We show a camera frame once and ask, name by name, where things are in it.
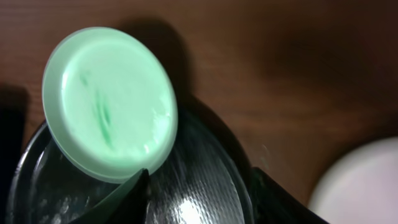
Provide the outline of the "mint green plate with stain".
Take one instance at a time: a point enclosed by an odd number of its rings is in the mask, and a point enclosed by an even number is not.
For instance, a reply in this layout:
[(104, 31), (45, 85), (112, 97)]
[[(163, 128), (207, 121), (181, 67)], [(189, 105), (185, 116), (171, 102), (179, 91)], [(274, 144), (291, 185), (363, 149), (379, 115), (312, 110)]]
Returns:
[(109, 27), (78, 30), (56, 46), (42, 103), (62, 154), (104, 182), (154, 173), (177, 135), (177, 100), (164, 67), (140, 41)]

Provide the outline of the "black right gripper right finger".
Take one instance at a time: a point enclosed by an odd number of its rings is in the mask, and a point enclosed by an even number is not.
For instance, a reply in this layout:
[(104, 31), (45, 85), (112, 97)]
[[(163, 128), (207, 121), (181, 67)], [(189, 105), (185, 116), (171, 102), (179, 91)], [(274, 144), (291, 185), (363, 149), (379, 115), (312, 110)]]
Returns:
[(327, 224), (257, 167), (251, 172), (250, 196), (256, 223)]

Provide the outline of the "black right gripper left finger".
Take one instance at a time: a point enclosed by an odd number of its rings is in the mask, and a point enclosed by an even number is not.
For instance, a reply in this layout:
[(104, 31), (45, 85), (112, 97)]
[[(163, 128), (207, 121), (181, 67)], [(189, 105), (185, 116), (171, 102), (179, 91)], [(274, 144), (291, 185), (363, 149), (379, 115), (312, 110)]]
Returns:
[(71, 224), (144, 223), (149, 171), (141, 169)]

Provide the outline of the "white plate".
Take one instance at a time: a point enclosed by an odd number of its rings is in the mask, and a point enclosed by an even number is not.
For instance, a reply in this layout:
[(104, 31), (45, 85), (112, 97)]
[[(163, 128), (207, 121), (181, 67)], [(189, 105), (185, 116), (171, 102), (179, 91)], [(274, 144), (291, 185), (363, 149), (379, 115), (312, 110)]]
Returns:
[(329, 223), (397, 224), (397, 138), (370, 142), (335, 162), (308, 208)]

